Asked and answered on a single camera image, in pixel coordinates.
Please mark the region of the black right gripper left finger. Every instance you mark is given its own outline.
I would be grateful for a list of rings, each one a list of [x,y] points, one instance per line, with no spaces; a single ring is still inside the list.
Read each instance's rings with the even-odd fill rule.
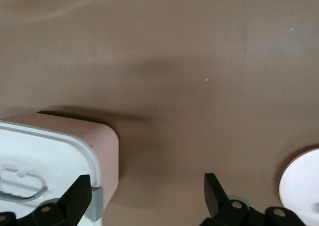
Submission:
[[[30,214],[17,218],[14,212],[1,212],[2,226],[76,226],[92,198],[89,175],[80,175],[55,203],[38,206]]]

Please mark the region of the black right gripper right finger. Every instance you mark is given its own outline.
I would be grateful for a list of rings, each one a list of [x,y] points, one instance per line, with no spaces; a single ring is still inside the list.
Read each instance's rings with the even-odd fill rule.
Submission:
[[[230,199],[214,173],[204,174],[204,197],[210,213],[202,226],[304,226],[291,210],[268,207],[264,213],[240,199]]]

